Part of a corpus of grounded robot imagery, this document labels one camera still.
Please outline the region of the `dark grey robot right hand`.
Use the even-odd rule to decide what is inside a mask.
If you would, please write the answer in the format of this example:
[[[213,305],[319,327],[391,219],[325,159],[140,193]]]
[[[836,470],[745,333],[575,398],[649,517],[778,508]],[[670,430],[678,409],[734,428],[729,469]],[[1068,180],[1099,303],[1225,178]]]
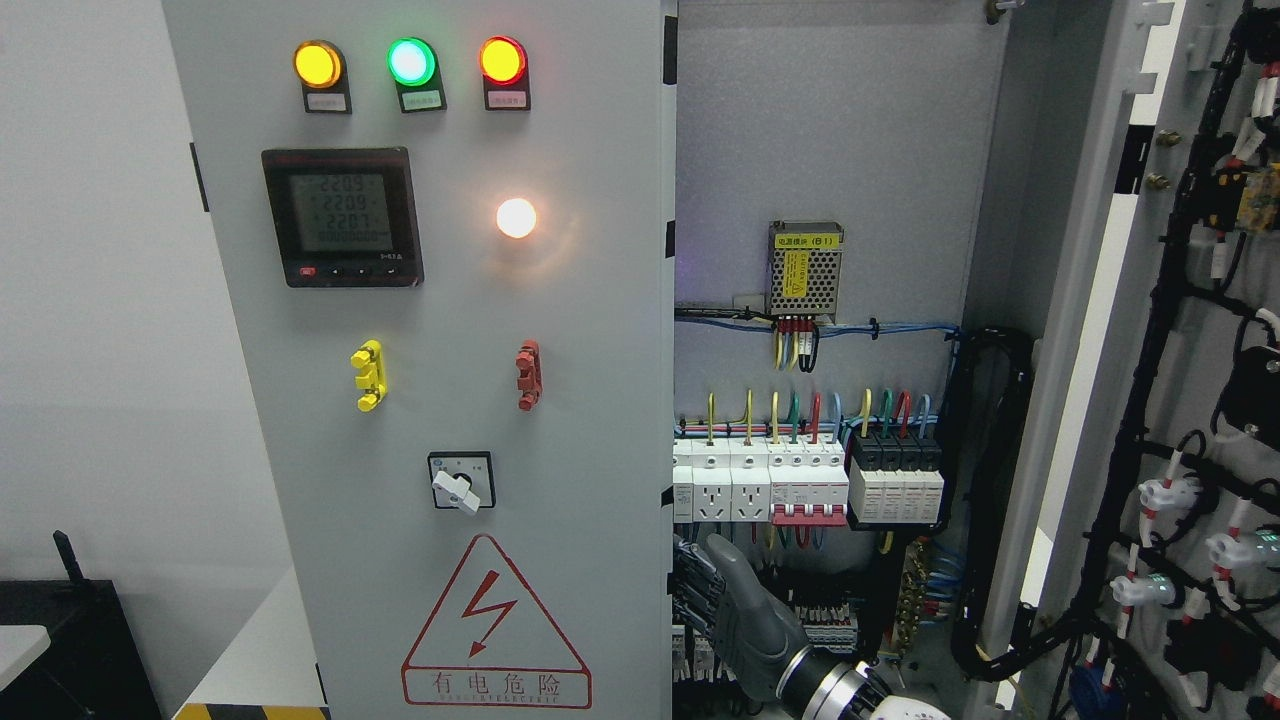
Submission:
[[[719,534],[701,543],[676,536],[669,593],[675,615],[710,642],[748,697],[780,697],[785,671],[808,638],[735,543]]]

